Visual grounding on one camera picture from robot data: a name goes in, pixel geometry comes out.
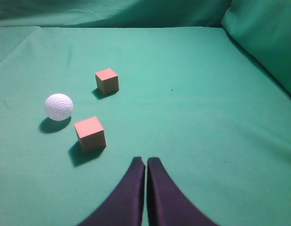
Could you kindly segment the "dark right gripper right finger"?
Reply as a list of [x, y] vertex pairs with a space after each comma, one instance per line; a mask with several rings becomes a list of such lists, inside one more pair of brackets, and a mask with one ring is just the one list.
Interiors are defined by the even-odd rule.
[[150, 226], [215, 226], [183, 194], [158, 157], [148, 158], [147, 212]]

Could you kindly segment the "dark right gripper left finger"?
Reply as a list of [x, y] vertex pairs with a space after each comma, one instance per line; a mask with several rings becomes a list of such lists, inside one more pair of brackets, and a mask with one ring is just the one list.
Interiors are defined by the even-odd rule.
[[81, 226], [140, 226], [144, 207], [145, 165], [134, 157], [121, 181]]

